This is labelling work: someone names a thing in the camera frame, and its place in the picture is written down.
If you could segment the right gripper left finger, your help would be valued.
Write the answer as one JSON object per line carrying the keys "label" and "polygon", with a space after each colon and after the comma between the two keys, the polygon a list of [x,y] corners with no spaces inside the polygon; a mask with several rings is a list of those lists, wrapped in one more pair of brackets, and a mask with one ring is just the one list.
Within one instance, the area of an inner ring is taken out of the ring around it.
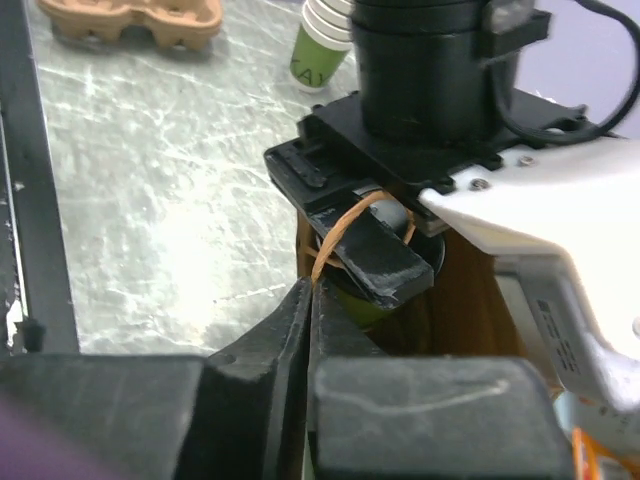
{"label": "right gripper left finger", "polygon": [[312,288],[209,356],[1,364],[5,479],[298,479]]}

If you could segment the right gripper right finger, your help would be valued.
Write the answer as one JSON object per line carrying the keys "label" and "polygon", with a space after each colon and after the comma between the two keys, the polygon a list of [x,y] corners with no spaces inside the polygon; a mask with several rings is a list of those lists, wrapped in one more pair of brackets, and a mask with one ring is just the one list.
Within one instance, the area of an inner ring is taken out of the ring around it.
{"label": "right gripper right finger", "polygon": [[519,357],[397,357],[334,288],[311,307],[308,420],[319,479],[569,479],[572,449]]}

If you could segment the green paper gift bag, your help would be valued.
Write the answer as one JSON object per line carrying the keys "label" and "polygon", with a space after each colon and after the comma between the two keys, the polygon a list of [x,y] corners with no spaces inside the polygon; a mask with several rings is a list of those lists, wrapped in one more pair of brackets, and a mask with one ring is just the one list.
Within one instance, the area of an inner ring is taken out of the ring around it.
{"label": "green paper gift bag", "polygon": [[[494,260],[457,233],[444,234],[444,266],[434,286],[391,311],[364,331],[387,352],[400,355],[527,355],[493,278]],[[323,278],[353,296],[335,279],[344,269],[330,256]]]}

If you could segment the green paper coffee cup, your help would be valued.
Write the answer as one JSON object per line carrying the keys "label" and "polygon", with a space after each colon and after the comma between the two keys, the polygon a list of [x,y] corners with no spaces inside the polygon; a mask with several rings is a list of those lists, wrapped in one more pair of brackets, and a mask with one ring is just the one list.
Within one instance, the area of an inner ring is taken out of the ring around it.
{"label": "green paper coffee cup", "polygon": [[337,298],[353,322],[363,331],[373,329],[377,323],[391,314],[390,310],[383,310],[343,290],[337,291]]}

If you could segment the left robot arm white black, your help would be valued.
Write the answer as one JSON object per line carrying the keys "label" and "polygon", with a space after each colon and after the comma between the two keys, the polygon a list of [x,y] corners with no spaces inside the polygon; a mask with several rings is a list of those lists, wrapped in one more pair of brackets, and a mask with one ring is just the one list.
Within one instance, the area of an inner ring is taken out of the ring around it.
{"label": "left robot arm white black", "polygon": [[295,139],[268,149],[276,187],[325,237],[359,193],[377,187],[427,217],[419,193],[453,192],[464,168],[501,168],[516,145],[569,145],[608,135],[639,97],[632,85],[601,124],[517,90],[523,48],[551,15],[531,1],[359,1],[351,32],[358,91],[317,105]]}

